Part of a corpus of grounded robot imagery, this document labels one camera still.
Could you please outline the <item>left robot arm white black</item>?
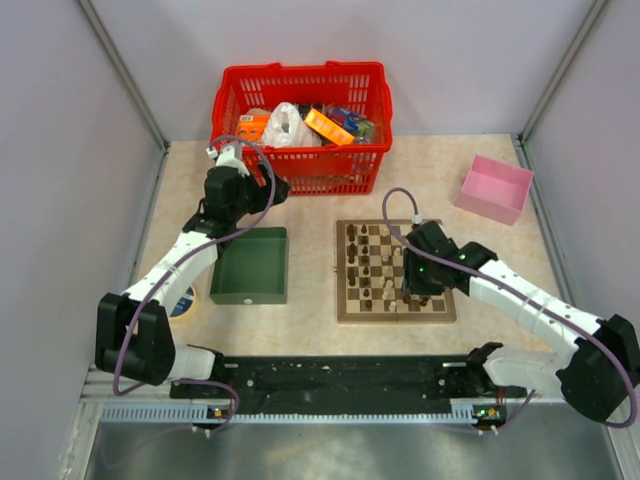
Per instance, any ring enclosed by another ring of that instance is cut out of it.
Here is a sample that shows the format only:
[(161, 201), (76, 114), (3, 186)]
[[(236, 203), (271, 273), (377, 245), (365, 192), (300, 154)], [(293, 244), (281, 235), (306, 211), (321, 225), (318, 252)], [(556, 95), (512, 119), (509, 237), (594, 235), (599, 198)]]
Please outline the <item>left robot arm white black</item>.
[(122, 378), (138, 386), (191, 380), (205, 396), (224, 390), (227, 374), (215, 365), (215, 352), (177, 346), (169, 315), (191, 283), (243, 235), (237, 226), (242, 218), (261, 220), (287, 199), (289, 184), (268, 166), (259, 169), (264, 185), (235, 167), (211, 168), (204, 197), (167, 254), (123, 293), (108, 293), (100, 300), (95, 364), (113, 374), (115, 384)]

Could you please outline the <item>wooden chess board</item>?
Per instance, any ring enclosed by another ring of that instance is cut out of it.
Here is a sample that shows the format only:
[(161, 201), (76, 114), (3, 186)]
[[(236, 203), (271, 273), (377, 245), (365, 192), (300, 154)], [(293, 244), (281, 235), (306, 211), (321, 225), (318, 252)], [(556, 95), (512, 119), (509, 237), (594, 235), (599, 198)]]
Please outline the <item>wooden chess board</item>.
[[(355, 236), (347, 235), (353, 224)], [(362, 235), (361, 226), (368, 232)], [(342, 324), (450, 324), (457, 320), (454, 296), (404, 295), (404, 246), (382, 220), (336, 222), (336, 308)]]

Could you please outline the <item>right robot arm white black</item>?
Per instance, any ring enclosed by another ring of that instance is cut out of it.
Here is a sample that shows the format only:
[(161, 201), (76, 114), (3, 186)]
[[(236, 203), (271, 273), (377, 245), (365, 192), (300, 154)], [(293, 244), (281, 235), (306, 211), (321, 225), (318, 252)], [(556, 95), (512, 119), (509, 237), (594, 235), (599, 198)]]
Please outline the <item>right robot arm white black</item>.
[(474, 350), (476, 364), (466, 372), (474, 393), (521, 387), (563, 398), (584, 417), (604, 424), (627, 404), (629, 417), (620, 425), (635, 422), (639, 345), (628, 320), (619, 315), (604, 320), (556, 298), (486, 247), (476, 242), (458, 247), (436, 221), (413, 226), (401, 241), (408, 293), (458, 290), (503, 312), (550, 348), (539, 352), (495, 343)]

